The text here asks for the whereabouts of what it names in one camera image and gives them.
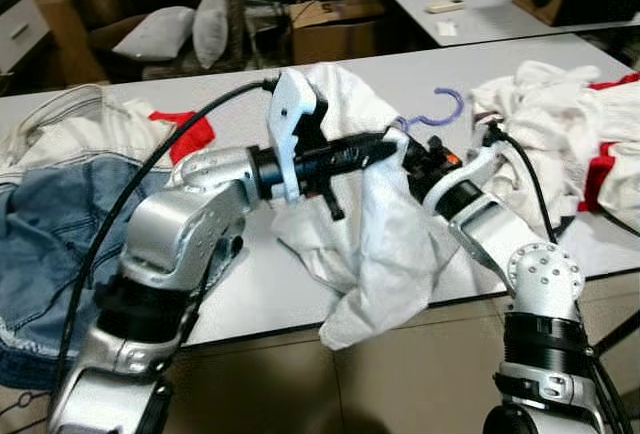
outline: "blue object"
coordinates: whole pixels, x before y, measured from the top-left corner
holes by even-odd
[[[138,164],[99,156],[71,166],[28,171],[20,185],[0,186],[0,385],[49,390],[71,286],[91,240]],[[84,287],[71,350],[95,319],[95,288],[118,268],[127,221],[167,172],[136,189],[102,244]]]
[[[437,87],[434,89],[433,92],[436,94],[448,94],[456,100],[457,106],[455,111],[453,111],[453,114],[451,114],[449,117],[446,117],[444,119],[430,119],[425,116],[417,116],[411,119],[398,117],[396,119],[396,122],[400,125],[400,128],[402,129],[403,132],[409,132],[411,127],[416,124],[425,124],[427,126],[433,126],[433,127],[446,126],[447,124],[451,124],[458,117],[460,117],[460,115],[462,114],[462,111],[464,110],[464,99],[462,99],[462,96],[458,91],[455,91],[453,89],[449,89],[446,87]]]

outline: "white desk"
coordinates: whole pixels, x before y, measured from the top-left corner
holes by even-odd
[[[525,39],[478,46],[439,49],[395,56],[345,61],[341,64],[368,82],[404,115],[450,112],[451,99],[433,94],[451,87],[466,94],[480,83],[511,74],[520,63],[536,59],[571,68],[593,64],[603,79],[617,79],[629,70],[573,35]],[[233,87],[262,79],[273,71],[114,85],[109,90],[123,101],[145,98],[164,112],[197,109]],[[51,93],[0,99],[0,136]],[[210,117],[217,146],[267,145],[263,116],[269,96],[250,94]],[[471,136],[469,109],[454,125],[424,128],[417,137],[437,133],[448,146],[465,152]],[[190,344],[265,333],[320,323],[337,301],[334,292],[313,281],[299,260],[270,232],[273,212],[262,209],[248,219],[246,249],[228,277],[207,298]],[[608,221],[580,216],[562,239],[588,275],[640,266],[637,238]],[[460,256],[445,272],[433,301],[451,301],[503,291],[490,272]]]
[[[460,11],[442,14],[425,12],[424,9],[428,4],[437,1],[443,0],[396,0],[407,14],[441,46],[640,25],[640,13],[638,13],[628,22],[550,27],[516,6],[512,0],[463,0],[467,7]],[[455,24],[456,36],[439,34],[438,23],[443,21],[451,21]]]

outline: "gray pillow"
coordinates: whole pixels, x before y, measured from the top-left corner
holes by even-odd
[[[193,22],[193,48],[200,65],[209,69],[227,47],[229,28],[225,0],[202,0]]]
[[[137,61],[170,61],[189,38],[195,11],[174,6],[158,9],[131,31],[113,52]]]

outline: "cabinet drawer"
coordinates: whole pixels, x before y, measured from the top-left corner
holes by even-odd
[[[0,15],[0,73],[7,73],[49,32],[34,0],[21,0]]]

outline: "tiled floor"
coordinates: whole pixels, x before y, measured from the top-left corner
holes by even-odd
[[[587,284],[582,311],[592,342],[638,309],[639,287],[637,274]],[[303,331],[182,354],[170,370],[175,395],[165,434],[481,432],[499,402],[491,374],[502,358],[507,304],[497,298],[427,310],[336,353],[314,331]],[[604,363],[622,394],[637,389],[640,335]],[[0,411],[17,394],[0,390]],[[0,434],[44,409],[38,399],[0,417]]]

